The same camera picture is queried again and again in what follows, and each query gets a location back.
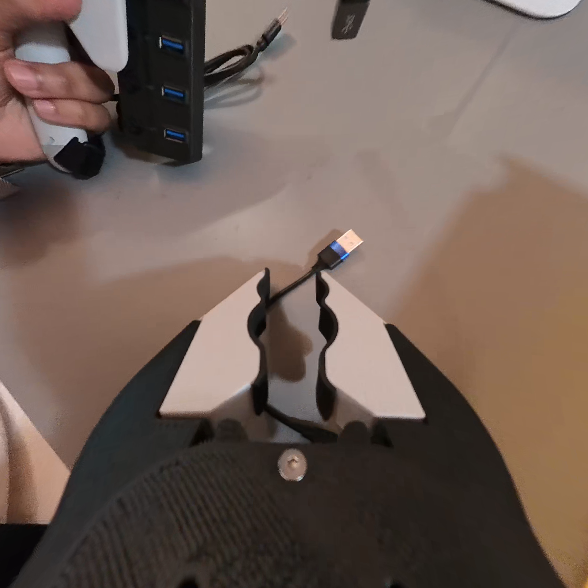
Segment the silver mesh wristwatch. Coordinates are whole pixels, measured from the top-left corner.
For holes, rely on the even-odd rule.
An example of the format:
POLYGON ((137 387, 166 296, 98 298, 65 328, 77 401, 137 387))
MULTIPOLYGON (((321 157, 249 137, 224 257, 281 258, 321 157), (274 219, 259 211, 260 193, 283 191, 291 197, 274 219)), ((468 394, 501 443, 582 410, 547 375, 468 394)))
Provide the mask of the silver mesh wristwatch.
POLYGON ((19 164, 1 164, 1 200, 19 192, 19 187, 11 181, 11 178, 23 170, 24 167, 19 164))

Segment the person's left hand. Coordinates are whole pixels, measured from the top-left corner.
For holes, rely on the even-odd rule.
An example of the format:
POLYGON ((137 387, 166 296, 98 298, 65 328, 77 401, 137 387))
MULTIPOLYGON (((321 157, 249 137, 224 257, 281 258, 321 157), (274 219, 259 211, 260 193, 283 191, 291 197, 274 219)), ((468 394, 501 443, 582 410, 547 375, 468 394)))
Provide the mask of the person's left hand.
POLYGON ((114 96, 109 75, 84 62, 47 64, 14 57, 22 30, 41 22, 77 17, 81 1, 1 1, 1 164, 46 157, 34 131, 27 101, 41 120, 102 134, 111 125, 105 107, 114 96))

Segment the grey desk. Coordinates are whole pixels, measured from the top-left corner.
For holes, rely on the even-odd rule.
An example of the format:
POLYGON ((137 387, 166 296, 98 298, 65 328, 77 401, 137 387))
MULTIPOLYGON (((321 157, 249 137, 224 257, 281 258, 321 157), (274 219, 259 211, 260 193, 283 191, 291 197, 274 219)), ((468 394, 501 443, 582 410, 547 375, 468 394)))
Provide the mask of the grey desk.
POLYGON ((206 100, 200 163, 105 137, 1 203, 1 382, 71 467, 114 395, 257 271, 334 278, 452 380, 502 451, 563 581, 587 579, 587 2, 210 1, 206 53, 280 38, 206 100))

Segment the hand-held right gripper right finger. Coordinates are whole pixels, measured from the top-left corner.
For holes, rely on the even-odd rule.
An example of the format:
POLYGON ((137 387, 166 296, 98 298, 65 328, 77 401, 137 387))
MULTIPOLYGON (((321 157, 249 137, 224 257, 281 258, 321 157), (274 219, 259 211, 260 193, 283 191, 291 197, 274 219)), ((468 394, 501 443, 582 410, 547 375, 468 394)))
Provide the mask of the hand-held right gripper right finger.
POLYGON ((325 271, 316 276, 316 301, 325 340, 315 394, 323 421, 338 428, 423 422, 425 411, 385 321, 325 271))

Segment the black multi-port USB hub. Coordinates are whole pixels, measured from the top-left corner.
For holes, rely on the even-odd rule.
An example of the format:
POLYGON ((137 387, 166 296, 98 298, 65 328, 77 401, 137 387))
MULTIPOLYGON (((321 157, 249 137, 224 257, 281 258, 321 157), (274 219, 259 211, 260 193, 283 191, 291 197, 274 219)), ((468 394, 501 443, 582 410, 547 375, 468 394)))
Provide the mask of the black multi-port USB hub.
POLYGON ((116 113, 125 144, 176 164, 203 156, 205 91, 249 69, 281 33, 288 11, 254 43, 205 59, 206 1, 127 1, 129 59, 116 113))

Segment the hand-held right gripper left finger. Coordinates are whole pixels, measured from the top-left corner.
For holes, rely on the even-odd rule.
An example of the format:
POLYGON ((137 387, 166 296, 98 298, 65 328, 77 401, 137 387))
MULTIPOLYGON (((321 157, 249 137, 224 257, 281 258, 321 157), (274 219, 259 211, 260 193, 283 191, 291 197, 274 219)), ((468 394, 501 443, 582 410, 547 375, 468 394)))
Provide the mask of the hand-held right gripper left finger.
POLYGON ((251 417, 268 400, 261 342, 269 269, 258 272, 202 316, 160 406, 162 417, 251 417))

